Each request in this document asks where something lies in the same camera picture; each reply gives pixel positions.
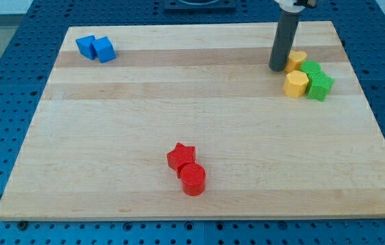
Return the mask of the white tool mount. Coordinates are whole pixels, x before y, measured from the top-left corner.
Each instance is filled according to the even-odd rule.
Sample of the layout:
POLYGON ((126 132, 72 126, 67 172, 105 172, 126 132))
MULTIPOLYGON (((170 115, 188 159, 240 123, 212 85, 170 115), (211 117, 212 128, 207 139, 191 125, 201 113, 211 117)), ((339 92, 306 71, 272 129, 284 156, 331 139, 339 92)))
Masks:
POLYGON ((279 7, 290 13, 299 13, 305 8, 313 9, 318 5, 318 0, 275 0, 279 7))

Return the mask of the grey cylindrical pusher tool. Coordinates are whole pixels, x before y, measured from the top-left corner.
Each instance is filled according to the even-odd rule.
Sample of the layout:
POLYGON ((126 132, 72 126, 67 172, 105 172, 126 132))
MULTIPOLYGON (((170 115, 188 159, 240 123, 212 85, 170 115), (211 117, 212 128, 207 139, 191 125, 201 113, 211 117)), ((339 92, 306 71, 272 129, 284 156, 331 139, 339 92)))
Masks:
POLYGON ((281 11, 268 64, 271 70, 283 71, 286 68, 300 16, 300 12, 281 11))

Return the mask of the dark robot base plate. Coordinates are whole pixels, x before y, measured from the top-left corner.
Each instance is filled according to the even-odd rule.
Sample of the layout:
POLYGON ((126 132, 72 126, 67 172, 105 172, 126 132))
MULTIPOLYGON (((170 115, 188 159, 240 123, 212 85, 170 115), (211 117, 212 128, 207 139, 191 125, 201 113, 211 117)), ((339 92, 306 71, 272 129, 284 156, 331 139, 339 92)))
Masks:
POLYGON ((165 12, 235 10, 235 0, 163 0, 165 12))

